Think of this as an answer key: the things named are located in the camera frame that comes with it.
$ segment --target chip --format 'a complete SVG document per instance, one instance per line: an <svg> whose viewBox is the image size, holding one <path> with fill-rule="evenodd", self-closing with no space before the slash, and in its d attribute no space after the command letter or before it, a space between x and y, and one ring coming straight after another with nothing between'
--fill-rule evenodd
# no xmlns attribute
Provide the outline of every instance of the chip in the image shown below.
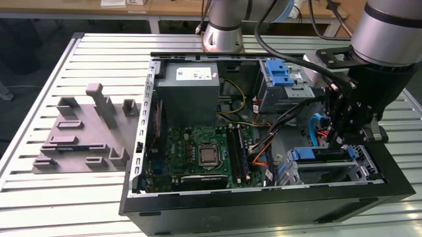
<svg viewBox="0 0 422 237"><path fill-rule="evenodd" d="M202 144L199 147L199 166L204 169L212 169L218 166L219 162L219 152L218 152L218 144Z"/></svg>

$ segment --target gray power supply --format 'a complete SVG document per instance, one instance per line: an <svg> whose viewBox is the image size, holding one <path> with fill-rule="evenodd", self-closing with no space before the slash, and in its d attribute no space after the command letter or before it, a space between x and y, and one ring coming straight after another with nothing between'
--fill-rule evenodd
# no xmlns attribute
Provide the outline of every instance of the gray power supply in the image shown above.
<svg viewBox="0 0 422 237"><path fill-rule="evenodd" d="M219 92L216 63L170 63L156 90L170 126L214 124Z"/></svg>

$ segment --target desk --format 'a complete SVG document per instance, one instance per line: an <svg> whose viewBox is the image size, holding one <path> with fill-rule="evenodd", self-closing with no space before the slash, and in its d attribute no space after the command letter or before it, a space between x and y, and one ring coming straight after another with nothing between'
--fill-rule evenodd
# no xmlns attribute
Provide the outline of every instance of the desk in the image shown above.
<svg viewBox="0 0 422 237"><path fill-rule="evenodd" d="M147 20L152 34L159 34L160 20L200 20L200 0L148 0L144 6L127 5L126 8L100 9L102 0L0 0L0 18L83 19L83 20ZM339 22L326 9L327 3L314 4L317 23L330 24L325 35L335 36ZM310 23L307 4L301 9L303 23ZM347 13L339 8L345 18ZM289 18L287 23L298 19Z"/></svg>
<svg viewBox="0 0 422 237"><path fill-rule="evenodd" d="M347 45L347 42L326 41L315 37L263 39L275 50L286 53L307 53L321 48ZM264 52L254 36L244 36L243 42L247 53ZM86 34L82 39L71 40L0 160L1 237L144 237L128 218L118 215L124 172L36 175L31 169L59 114L55 106L60 96L75 96L80 104L92 103L92 98L86 96L86 86L91 82L100 82L104 85L104 95L115 103L122 103L124 99L142 101L152 51L200 52L200 37ZM390 137L387 149L413 184L415 195L398 203L378 206L342 223L203 233L200 236L303 237L306 233L318 237L419 236L419 113L419 105L405 91L387 106L379 123Z"/></svg>

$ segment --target floor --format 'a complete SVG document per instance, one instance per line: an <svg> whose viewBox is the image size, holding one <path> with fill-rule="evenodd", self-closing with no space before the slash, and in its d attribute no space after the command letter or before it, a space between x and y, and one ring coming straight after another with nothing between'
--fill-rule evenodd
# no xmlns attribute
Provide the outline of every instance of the floor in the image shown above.
<svg viewBox="0 0 422 237"><path fill-rule="evenodd" d="M15 94L12 101L0 100L0 157L8 147L8 143L1 141L13 138L73 32L150 33L150 27L144 21L88 22L86 20L65 20L61 28L57 27L53 20L37 20L32 22L43 41L43 46L35 49L41 64L39 70L21 76L13 74L5 65L0 63L0 80L5 86L12 86L9 90ZM163 34L191 34L195 27L195 22L190 22L188 24L184 22L160 22ZM252 28L254 24L247 23L243 26L243 33L252 34ZM297 24L284 24L275 28L263 27L262 34L283 35L291 28L295 28L297 35L313 35L307 25L298 27ZM418 80L419 78L422 78L422 70L419 70L407 88L421 103L422 80Z"/></svg>

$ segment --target white sticker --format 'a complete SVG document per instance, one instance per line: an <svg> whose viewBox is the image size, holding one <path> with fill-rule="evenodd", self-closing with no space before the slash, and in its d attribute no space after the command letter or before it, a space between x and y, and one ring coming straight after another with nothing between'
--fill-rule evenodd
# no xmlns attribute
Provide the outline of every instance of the white sticker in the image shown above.
<svg viewBox="0 0 422 237"><path fill-rule="evenodd" d="M259 106L254 105L254 113L258 114L259 113Z"/></svg>
<svg viewBox="0 0 422 237"><path fill-rule="evenodd" d="M127 11L127 13L147 14L147 12L146 12L146 11Z"/></svg>
<svg viewBox="0 0 422 237"><path fill-rule="evenodd" d="M268 169L266 170L264 175L268 178L268 180L272 181L272 173L271 173L271 171Z"/></svg>
<svg viewBox="0 0 422 237"><path fill-rule="evenodd" d="M176 80L212 80L211 68L178 68Z"/></svg>
<svg viewBox="0 0 422 237"><path fill-rule="evenodd" d="M290 74L290 77L291 77L291 78L302 78L302 76L301 76L299 73L291 73L291 74Z"/></svg>

